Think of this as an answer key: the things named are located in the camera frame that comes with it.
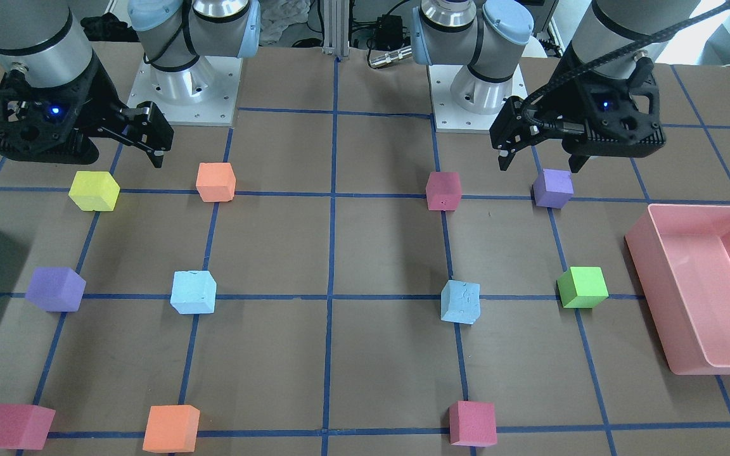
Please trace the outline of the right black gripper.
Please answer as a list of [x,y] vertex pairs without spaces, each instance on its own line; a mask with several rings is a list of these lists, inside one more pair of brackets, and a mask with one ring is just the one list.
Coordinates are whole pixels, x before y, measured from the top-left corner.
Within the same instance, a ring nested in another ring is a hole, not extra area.
[[33,87],[17,65],[0,81],[0,155],[17,162],[90,165],[92,138],[107,137],[143,150],[162,168],[174,129],[156,103],[122,103],[93,54],[83,72],[57,87]]

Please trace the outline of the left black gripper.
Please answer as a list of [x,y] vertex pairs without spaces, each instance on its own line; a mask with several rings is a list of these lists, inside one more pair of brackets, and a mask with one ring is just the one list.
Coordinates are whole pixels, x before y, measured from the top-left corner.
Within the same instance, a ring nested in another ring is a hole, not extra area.
[[634,64],[623,80],[589,70],[527,108],[510,96],[490,127],[499,169],[507,171],[519,150],[546,139],[561,140],[573,174],[592,156],[645,158],[663,147],[655,64],[648,56]]

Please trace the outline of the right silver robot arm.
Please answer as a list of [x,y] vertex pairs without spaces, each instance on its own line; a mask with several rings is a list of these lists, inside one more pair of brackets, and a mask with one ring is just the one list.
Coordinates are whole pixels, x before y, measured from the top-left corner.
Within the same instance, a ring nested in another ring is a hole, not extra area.
[[[257,1],[130,1],[151,86],[166,104],[219,92],[211,57],[251,58],[260,41]],[[153,101],[122,102],[64,1],[0,1],[0,155],[17,162],[89,165],[95,137],[143,150],[155,168],[173,127]]]

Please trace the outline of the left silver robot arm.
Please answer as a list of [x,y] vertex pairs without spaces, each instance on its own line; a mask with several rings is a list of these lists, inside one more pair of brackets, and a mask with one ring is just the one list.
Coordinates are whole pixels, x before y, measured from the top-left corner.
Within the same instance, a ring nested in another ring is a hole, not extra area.
[[420,65],[460,68],[451,93],[496,115],[490,144],[507,170],[516,153],[559,139],[573,173],[590,158],[646,158],[666,144],[655,58],[678,31],[709,17],[695,1],[592,1],[547,84],[522,98],[511,83],[535,20],[517,1],[423,1],[411,48]]

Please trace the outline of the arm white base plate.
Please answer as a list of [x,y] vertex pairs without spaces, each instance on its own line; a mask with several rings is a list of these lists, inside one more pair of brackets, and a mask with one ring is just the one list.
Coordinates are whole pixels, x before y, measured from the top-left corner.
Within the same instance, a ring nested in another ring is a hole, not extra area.
[[139,66],[128,106],[151,101],[171,126],[231,127],[243,58],[203,56],[180,72]]
[[509,80],[492,83],[466,66],[428,67],[435,127],[440,132],[484,134],[510,96],[525,98],[527,88],[518,68]]

